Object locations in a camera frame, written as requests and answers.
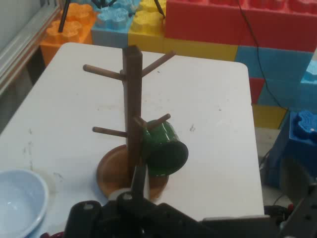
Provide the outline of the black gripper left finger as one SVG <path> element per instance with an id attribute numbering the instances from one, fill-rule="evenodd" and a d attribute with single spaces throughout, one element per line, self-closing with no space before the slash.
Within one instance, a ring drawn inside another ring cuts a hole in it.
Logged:
<path id="1" fill-rule="evenodd" d="M 136 166 L 131 190 L 105 206 L 95 201 L 74 205 L 67 238 L 204 238 L 206 227 L 166 203 L 145 198 L 146 166 Z"/>

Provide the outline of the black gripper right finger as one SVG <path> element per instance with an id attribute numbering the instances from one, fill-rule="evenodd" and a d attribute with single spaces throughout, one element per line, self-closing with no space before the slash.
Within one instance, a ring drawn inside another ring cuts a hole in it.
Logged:
<path id="1" fill-rule="evenodd" d="M 220 238 L 315 238 L 317 236 L 317 185 L 309 185 L 305 196 L 286 220 L 281 216 L 210 218 L 202 224 Z"/>

